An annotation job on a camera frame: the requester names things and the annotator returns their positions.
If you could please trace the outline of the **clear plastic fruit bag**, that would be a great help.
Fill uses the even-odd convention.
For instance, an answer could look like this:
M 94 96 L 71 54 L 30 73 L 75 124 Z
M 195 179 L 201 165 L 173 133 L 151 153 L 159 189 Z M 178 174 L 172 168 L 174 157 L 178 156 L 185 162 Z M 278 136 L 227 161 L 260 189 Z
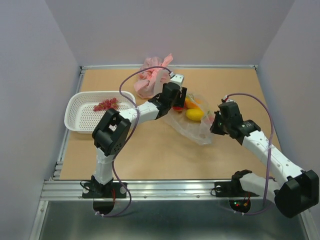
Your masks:
M 187 108 L 182 112 L 176 112 L 171 108 L 164 122 L 175 129 L 179 134 L 197 143 L 200 146 L 212 144 L 212 134 L 210 128 L 214 122 L 214 112 L 211 110 L 205 98 L 197 93 L 187 93 L 185 98 L 200 100 L 200 109 L 204 112 L 201 121 L 192 121 L 186 117 Z

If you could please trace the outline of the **red grape bunch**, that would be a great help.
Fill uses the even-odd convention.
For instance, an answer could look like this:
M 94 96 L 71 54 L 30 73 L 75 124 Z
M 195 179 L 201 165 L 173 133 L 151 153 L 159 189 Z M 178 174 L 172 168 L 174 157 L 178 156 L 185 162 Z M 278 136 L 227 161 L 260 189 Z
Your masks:
M 95 105 L 93 107 L 93 111 L 94 112 L 99 112 L 99 111 L 106 111 L 106 110 L 109 110 L 109 109 L 117 110 L 118 109 L 118 103 L 119 103 L 119 101 L 115 97 L 110 98 L 110 99 L 106 99 L 106 100 L 100 102 L 98 105 Z

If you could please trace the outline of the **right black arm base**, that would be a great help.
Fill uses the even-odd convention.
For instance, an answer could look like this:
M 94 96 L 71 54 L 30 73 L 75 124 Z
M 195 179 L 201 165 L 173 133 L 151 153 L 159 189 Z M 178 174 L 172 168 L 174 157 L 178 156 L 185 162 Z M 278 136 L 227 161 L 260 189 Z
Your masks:
M 242 215 L 250 215 L 251 198 L 258 197 L 253 192 L 244 191 L 238 183 L 232 181 L 215 182 L 210 194 L 217 198 L 227 198 L 230 210 Z

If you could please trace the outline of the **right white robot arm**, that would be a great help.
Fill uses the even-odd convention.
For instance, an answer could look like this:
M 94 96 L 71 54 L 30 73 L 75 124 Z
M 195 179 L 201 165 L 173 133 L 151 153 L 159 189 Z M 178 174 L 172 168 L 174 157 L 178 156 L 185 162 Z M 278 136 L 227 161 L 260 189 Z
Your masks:
M 218 181 L 214 187 L 220 198 L 245 197 L 247 193 L 261 196 L 275 204 L 287 218 L 292 218 L 319 203 L 319 176 L 305 171 L 290 161 L 265 136 L 252 120 L 243 120 L 234 101 L 223 101 L 215 112 L 210 128 L 216 135 L 228 135 L 253 153 L 265 166 L 266 177 L 251 170 L 237 171 L 230 181 Z

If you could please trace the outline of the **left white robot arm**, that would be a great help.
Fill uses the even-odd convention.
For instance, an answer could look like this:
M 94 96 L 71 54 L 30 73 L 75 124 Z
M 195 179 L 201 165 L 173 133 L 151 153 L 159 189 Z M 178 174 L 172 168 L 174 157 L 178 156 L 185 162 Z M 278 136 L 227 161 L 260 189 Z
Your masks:
M 108 109 L 92 133 L 96 168 L 86 185 L 88 191 L 99 197 L 108 196 L 113 183 L 113 161 L 125 146 L 130 129 L 165 116 L 172 107 L 183 107 L 186 95 L 186 87 L 169 82 L 163 85 L 162 92 L 137 107 L 122 112 Z

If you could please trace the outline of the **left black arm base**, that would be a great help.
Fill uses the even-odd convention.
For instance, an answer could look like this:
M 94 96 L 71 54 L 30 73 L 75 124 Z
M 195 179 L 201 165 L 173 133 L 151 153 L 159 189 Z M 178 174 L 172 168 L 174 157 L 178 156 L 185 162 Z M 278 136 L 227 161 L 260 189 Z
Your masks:
M 103 218 L 119 216 L 122 211 L 112 213 L 115 210 L 116 200 L 126 199 L 128 184 L 113 182 L 112 180 L 106 185 L 99 186 L 93 181 L 81 181 L 82 198 L 93 200 L 92 208 L 96 216 Z

